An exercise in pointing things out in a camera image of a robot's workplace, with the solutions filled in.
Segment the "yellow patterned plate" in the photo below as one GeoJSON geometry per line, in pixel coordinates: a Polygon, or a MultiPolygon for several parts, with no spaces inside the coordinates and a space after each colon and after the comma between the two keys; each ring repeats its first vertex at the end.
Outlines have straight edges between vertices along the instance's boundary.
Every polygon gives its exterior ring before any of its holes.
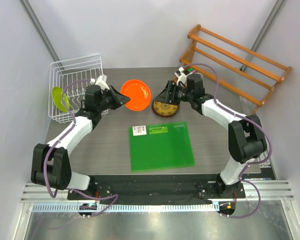
{"type": "Polygon", "coordinates": [[[151,103],[151,109],[156,115],[163,118],[169,118],[179,112],[180,106],[153,100],[151,103]]]}

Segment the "orange plate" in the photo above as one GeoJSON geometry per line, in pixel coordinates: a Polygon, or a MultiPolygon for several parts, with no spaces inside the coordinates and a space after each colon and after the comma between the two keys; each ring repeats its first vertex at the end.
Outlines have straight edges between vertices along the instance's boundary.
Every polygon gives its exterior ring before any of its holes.
{"type": "Polygon", "coordinates": [[[120,93],[130,98],[130,101],[125,106],[127,109],[135,112],[145,110],[152,99],[148,85],[138,79],[126,81],[122,85],[120,93]]]}

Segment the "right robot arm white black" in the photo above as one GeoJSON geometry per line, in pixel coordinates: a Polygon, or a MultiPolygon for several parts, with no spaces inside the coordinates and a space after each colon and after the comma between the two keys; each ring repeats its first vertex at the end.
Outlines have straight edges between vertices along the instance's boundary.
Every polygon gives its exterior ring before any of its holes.
{"type": "Polygon", "coordinates": [[[214,187],[216,194],[222,198],[232,195],[244,171],[267,150],[260,119],[256,115],[242,115],[206,93],[203,78],[199,74],[188,76],[186,84],[168,81],[154,100],[174,106],[180,102],[190,103],[193,110],[227,130],[230,159],[217,175],[214,187]]]}

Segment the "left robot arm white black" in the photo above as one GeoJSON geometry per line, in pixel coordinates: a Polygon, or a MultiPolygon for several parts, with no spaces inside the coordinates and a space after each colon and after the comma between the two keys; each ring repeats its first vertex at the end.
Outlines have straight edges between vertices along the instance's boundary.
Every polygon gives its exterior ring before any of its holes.
{"type": "Polygon", "coordinates": [[[113,88],[98,84],[86,88],[84,99],[72,122],[55,139],[46,144],[39,143],[33,149],[31,181],[47,188],[52,198],[56,191],[79,191],[83,198],[90,200],[97,192],[91,177],[72,171],[70,155],[80,141],[91,133],[102,119],[102,112],[117,108],[131,99],[113,88]]]}

